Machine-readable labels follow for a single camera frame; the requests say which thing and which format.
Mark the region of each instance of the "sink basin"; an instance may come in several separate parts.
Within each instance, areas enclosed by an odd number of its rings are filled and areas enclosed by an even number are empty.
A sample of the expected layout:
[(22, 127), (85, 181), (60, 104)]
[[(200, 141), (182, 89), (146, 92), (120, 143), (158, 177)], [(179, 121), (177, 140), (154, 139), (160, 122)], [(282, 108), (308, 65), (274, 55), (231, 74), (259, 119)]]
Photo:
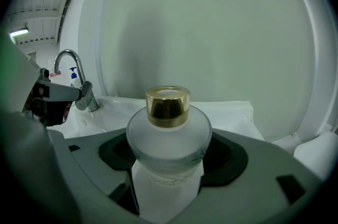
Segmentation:
[[(146, 106), (145, 100), (96, 96), (100, 108), (92, 113), (80, 111), (73, 105), (67, 121), (48, 127), (60, 131), (65, 138), (100, 134), (127, 127), (130, 118)], [(247, 101), (191, 102), (209, 118), (213, 128), (264, 140), (254, 125), (253, 108)]]

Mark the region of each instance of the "soap dispenser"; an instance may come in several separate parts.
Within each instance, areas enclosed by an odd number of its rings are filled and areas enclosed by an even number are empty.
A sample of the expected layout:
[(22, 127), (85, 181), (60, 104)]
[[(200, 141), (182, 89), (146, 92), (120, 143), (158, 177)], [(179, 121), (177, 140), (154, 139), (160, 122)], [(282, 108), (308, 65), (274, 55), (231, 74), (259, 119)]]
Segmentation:
[(74, 72), (74, 69), (76, 69), (76, 67), (72, 67), (72, 68), (69, 69), (69, 70), (72, 70), (70, 86), (81, 89), (81, 87), (82, 87), (81, 81), (78, 78), (78, 76), (76, 75), (76, 73)]
[(190, 106), (190, 92), (177, 86), (146, 91), (146, 107), (127, 126), (128, 144), (140, 165), (165, 186), (181, 185), (194, 174), (211, 135), (207, 116)]

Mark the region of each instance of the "chrome faucet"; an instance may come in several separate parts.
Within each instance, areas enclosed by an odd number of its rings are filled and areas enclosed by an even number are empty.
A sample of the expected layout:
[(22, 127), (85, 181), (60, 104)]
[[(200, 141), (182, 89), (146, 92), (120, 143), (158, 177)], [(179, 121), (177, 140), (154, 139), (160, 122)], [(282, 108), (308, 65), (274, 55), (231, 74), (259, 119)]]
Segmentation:
[[(81, 64), (81, 60), (79, 58), (79, 55), (73, 50), (65, 49), (57, 55), (57, 57), (55, 58), (55, 61), (54, 61), (54, 73), (58, 72), (60, 60), (65, 55), (69, 55), (70, 57), (72, 57), (74, 59), (76, 67), (78, 69), (78, 74), (79, 74), (81, 85), (83, 85), (84, 82), (86, 81), (85, 73), (83, 73), (83, 68), (82, 68), (82, 64)], [(97, 110), (100, 106), (97, 104), (97, 101), (96, 101), (95, 96), (94, 96), (92, 91), (90, 92), (89, 99), (90, 99), (90, 103), (88, 104), (88, 111), (93, 112), (93, 111)]]

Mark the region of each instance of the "fluorescent light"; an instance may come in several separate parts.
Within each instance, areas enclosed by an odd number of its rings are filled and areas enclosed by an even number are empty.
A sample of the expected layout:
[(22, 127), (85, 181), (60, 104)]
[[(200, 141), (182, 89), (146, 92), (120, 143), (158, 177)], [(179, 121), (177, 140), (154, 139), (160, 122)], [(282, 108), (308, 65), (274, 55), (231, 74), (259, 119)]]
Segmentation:
[(20, 30), (11, 32), (11, 33), (10, 33), (10, 36), (11, 36), (11, 37), (15, 37), (15, 36), (18, 36), (18, 35), (21, 35), (21, 34), (25, 34), (25, 33), (28, 33), (28, 29), (27, 29), (27, 28), (24, 28), (24, 29), (20, 29)]

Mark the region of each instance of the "bottle cap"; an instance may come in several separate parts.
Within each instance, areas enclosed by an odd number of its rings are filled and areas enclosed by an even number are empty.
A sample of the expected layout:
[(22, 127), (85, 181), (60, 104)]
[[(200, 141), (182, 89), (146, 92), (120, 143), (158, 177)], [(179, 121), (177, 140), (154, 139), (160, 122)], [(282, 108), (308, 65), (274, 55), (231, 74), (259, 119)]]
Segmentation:
[(190, 92), (184, 87), (160, 86), (146, 91), (148, 120), (163, 127), (177, 127), (188, 119)]

